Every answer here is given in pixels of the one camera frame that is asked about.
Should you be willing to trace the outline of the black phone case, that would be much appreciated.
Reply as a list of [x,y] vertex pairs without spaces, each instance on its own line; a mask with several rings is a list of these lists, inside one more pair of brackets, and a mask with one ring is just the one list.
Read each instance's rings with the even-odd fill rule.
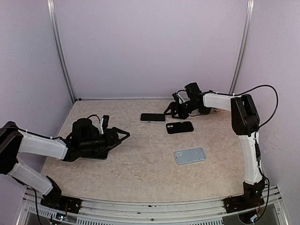
[[168,134],[172,135],[193,132],[194,127],[190,121],[173,122],[166,124],[166,130]]

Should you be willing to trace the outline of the green edged smartphone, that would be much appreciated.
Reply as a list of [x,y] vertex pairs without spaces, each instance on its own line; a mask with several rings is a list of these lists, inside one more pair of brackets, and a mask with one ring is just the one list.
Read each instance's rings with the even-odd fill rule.
[[95,159],[95,160],[106,160],[106,159],[107,159],[107,155],[82,156],[82,158],[86,158],[86,159]]

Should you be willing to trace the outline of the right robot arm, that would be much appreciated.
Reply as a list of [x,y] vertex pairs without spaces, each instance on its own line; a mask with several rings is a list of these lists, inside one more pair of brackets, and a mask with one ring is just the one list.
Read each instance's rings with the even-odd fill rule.
[[183,100],[178,92],[173,93],[174,101],[164,111],[165,115],[184,120],[195,110],[201,115],[209,114],[213,108],[231,113],[232,129],[239,137],[245,162],[245,194],[241,195],[240,204],[250,208],[258,200],[257,193],[265,186],[258,141],[260,118],[251,95],[235,96],[212,90],[202,92],[195,82],[186,85],[184,91],[189,100]]

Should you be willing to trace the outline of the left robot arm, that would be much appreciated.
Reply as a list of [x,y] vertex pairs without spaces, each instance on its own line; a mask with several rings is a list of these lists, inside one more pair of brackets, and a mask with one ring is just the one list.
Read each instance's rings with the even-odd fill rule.
[[80,118],[66,137],[46,137],[19,128],[9,121],[0,129],[0,173],[33,188],[47,198],[53,207],[62,208],[66,199],[53,179],[27,166],[21,153],[51,157],[64,162],[79,158],[106,159],[108,152],[130,137],[117,127],[108,128],[109,116],[94,126],[90,118]]

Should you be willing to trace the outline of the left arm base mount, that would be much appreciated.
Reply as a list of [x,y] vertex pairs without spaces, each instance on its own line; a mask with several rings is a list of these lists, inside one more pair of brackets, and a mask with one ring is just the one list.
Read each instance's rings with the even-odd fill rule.
[[79,198],[62,195],[61,192],[54,192],[52,190],[42,197],[40,204],[66,213],[78,214],[82,201]]

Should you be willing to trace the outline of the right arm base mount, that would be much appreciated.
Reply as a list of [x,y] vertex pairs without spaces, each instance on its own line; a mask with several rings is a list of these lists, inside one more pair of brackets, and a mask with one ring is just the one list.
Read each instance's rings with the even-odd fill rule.
[[223,200],[226,213],[238,212],[264,205],[262,190],[248,189],[244,194],[229,196]]

